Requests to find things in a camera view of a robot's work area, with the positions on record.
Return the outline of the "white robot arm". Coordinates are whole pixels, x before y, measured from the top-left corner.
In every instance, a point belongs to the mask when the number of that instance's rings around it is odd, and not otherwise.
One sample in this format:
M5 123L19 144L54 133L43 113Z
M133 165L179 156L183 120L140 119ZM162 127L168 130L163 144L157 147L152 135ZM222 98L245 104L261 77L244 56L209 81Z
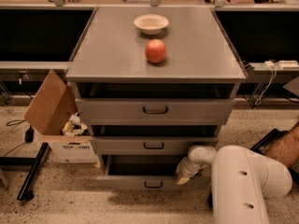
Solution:
M240 146L192 146L177 167L179 185L211 168L214 224L270 224L264 200L281 198L292 188L287 167Z

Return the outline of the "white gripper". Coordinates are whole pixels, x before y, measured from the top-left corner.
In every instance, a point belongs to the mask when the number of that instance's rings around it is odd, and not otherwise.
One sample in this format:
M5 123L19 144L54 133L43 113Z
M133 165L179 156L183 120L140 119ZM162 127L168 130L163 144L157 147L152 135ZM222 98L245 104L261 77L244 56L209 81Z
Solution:
M186 184L191 177L195 176L200 170L206 167L205 164L194 163L188 157L184 157L178 164L176 174L179 176L178 185Z

